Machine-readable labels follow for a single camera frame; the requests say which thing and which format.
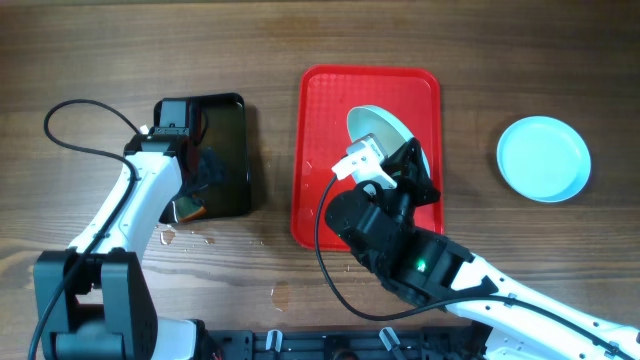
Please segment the orange sponge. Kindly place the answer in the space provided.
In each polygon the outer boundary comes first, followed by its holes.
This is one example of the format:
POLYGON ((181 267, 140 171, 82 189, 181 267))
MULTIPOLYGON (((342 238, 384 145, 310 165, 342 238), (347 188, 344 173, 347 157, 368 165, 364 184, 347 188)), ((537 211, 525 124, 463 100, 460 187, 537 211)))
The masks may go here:
POLYGON ((176 223, 194 221, 206 214, 204 201, 197 197, 180 197, 172 205, 176 223))

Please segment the white plate top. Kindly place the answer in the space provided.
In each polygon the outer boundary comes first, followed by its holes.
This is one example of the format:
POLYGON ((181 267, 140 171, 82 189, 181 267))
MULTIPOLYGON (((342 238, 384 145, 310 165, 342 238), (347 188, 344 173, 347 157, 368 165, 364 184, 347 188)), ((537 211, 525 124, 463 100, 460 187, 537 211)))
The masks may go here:
MULTIPOLYGON (((373 134, 386 150, 388 158, 411 138, 417 139, 395 115, 375 105, 362 105, 352 108, 348 112, 346 126, 351 144, 367 134, 373 134)), ((422 151, 423 159, 427 163, 427 173, 431 177, 427 156, 423 149, 422 151)), ((370 194, 377 188, 381 189, 381 186, 373 181, 364 181, 356 184, 361 185, 370 194)))

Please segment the white plate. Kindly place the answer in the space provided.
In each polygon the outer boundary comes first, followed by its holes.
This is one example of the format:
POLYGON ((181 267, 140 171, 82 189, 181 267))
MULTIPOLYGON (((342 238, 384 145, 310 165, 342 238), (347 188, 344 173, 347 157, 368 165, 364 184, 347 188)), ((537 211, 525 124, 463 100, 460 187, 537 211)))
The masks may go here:
POLYGON ((500 136, 496 162, 506 183, 518 194, 541 203, 578 195, 592 169, 590 151, 579 133, 549 116, 522 118, 500 136))
MULTIPOLYGON (((367 134, 373 134, 386 150, 388 158, 411 138, 417 139, 395 115, 375 105, 362 105, 352 108, 348 112, 346 126, 351 144, 367 134)), ((427 173, 431 177, 427 156, 423 149, 422 151, 423 159, 427 163, 427 173)), ((364 181, 356 184, 361 185, 370 194, 377 188, 381 189, 381 186, 373 181, 364 181)))

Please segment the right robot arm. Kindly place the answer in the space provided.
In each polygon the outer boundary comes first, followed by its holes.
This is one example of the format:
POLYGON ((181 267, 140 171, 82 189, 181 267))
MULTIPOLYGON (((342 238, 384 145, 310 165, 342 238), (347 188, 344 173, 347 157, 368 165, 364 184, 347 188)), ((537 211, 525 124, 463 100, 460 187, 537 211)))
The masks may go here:
POLYGON ((636 359, 639 331, 577 311, 505 275, 482 257, 414 222, 438 202, 417 139, 389 154, 377 138, 354 141, 332 168, 353 189, 322 199, 316 219, 348 247, 388 291, 411 304, 403 317, 443 308, 486 325, 485 358, 636 359))

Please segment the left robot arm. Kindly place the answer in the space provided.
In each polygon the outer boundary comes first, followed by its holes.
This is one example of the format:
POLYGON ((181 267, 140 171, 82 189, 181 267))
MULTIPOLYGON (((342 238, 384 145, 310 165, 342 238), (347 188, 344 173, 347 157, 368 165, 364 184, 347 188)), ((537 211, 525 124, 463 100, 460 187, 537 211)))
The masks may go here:
POLYGON ((39 321, 28 350, 47 359, 212 359, 200 320, 157 315, 140 262, 170 201, 197 170, 186 135, 136 135, 92 222, 34 266, 39 321))

